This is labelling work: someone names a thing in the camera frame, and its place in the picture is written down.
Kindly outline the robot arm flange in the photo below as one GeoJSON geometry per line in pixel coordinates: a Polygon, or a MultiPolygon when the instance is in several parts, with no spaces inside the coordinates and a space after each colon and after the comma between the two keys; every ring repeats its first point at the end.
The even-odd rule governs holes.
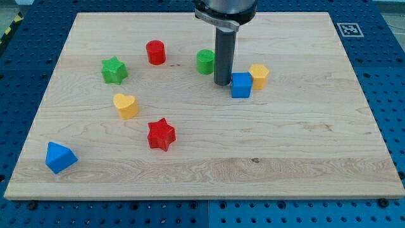
{"type": "Polygon", "coordinates": [[[196,18],[238,32],[241,25],[254,18],[258,0],[195,0],[193,3],[196,18]]]}

